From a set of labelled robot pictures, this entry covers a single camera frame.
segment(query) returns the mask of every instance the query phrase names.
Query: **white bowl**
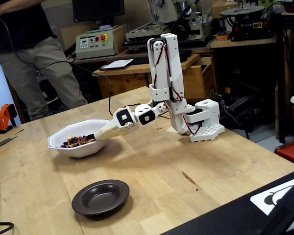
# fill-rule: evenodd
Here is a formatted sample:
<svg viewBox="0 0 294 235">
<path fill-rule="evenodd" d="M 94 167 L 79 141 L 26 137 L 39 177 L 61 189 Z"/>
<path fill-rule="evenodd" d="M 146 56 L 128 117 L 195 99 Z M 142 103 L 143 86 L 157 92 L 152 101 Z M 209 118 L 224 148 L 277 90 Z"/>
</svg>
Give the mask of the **white bowl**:
<svg viewBox="0 0 294 235">
<path fill-rule="evenodd" d="M 109 119 L 90 119 L 66 126 L 48 137 L 48 147 L 56 149 L 62 155 L 74 158 L 83 158 L 97 153 L 108 143 L 108 140 L 94 141 L 75 148 L 61 148 L 61 145 L 67 141 L 68 136 L 78 137 L 94 134 L 110 121 Z"/>
</svg>

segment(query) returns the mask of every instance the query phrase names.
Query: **red emergency stop button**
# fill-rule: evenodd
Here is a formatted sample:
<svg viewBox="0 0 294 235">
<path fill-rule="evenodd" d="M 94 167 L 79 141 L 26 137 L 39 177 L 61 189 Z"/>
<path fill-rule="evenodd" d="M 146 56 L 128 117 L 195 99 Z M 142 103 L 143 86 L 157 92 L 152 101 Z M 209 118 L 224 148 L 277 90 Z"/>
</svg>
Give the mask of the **red emergency stop button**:
<svg viewBox="0 0 294 235">
<path fill-rule="evenodd" d="M 100 36 L 100 40 L 102 40 L 103 42 L 106 42 L 106 41 L 108 40 L 108 35 L 106 35 L 106 34 L 102 34 L 102 35 Z"/>
</svg>

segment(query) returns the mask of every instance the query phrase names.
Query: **wooden workbench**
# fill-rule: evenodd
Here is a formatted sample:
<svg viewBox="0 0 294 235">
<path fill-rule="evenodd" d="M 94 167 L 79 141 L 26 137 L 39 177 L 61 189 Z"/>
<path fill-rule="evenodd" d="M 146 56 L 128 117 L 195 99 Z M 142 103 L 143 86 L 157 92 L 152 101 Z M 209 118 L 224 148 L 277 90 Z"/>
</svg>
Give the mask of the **wooden workbench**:
<svg viewBox="0 0 294 235">
<path fill-rule="evenodd" d="M 200 54 L 191 55 L 181 63 L 186 98 L 195 103 L 209 97 L 209 89 L 214 86 L 212 65 L 202 69 Z M 112 83 L 112 95 L 121 94 L 152 83 L 149 64 L 130 65 L 124 69 L 112 71 L 95 71 L 96 74 L 109 76 Z M 98 78 L 102 97 L 109 97 L 110 84 L 103 78 Z"/>
<path fill-rule="evenodd" d="M 111 109 L 149 100 L 143 87 L 112 97 Z M 165 118 L 83 159 L 48 149 L 47 137 L 60 128 L 110 118 L 107 105 L 105 99 L 23 124 L 0 147 L 0 221 L 15 223 L 13 235 L 157 235 L 294 171 L 291 162 L 229 130 L 190 143 L 167 132 Z M 101 219 L 75 214 L 77 192 L 105 179 L 129 185 L 125 206 Z"/>
<path fill-rule="evenodd" d="M 238 41 L 238 42 L 233 42 L 231 40 L 214 40 L 210 44 L 210 48 L 241 47 L 241 46 L 262 45 L 262 44 L 270 44 L 270 43 L 276 43 L 276 36 L 272 38 L 245 40 L 245 41 Z"/>
<path fill-rule="evenodd" d="M 187 61 L 181 63 L 182 70 L 188 69 L 191 65 L 193 65 L 198 59 L 200 58 L 199 54 L 191 55 Z M 106 76 L 113 76 L 113 75 L 125 75 L 125 74 L 137 74 L 137 73 L 150 73 L 150 65 L 144 64 L 144 65 L 130 65 L 127 66 L 125 69 L 121 70 L 112 70 L 112 71 L 100 71 L 97 70 L 95 73 L 100 75 L 106 75 Z"/>
</svg>

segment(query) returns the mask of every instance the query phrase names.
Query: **gray machine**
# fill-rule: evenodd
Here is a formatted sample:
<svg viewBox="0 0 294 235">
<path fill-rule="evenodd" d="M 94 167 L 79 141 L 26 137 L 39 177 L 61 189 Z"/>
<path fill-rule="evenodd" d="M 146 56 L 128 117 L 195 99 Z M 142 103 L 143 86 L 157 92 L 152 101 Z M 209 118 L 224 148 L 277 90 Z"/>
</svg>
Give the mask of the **gray machine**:
<svg viewBox="0 0 294 235">
<path fill-rule="evenodd" d="M 76 38 L 78 60 L 116 55 L 124 51 L 124 33 L 121 27 L 91 30 Z"/>
<path fill-rule="evenodd" d="M 194 4 L 195 2 L 196 0 L 148 0 L 149 13 L 153 21 L 126 33 L 126 39 L 129 42 L 135 42 L 172 32 L 171 26 L 183 10 L 191 6 L 183 17 L 183 22 L 188 24 L 186 26 L 188 29 L 180 25 L 178 27 L 182 32 L 189 31 L 184 41 L 204 41 L 210 34 L 213 19 L 211 2 L 201 0 L 198 4 Z"/>
</svg>

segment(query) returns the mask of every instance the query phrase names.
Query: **black t-shirt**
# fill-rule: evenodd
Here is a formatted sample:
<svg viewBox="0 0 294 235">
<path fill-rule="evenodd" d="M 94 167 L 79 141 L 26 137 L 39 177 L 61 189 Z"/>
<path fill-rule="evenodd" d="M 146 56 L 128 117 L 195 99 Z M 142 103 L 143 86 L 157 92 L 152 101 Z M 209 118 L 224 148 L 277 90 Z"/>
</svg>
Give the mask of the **black t-shirt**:
<svg viewBox="0 0 294 235">
<path fill-rule="evenodd" d="M 0 0 L 0 4 L 9 0 Z M 16 49 L 32 47 L 38 42 L 55 37 L 50 29 L 41 5 L 0 16 L 9 28 Z M 0 53 L 10 52 L 12 47 L 3 23 L 0 21 Z"/>
</svg>

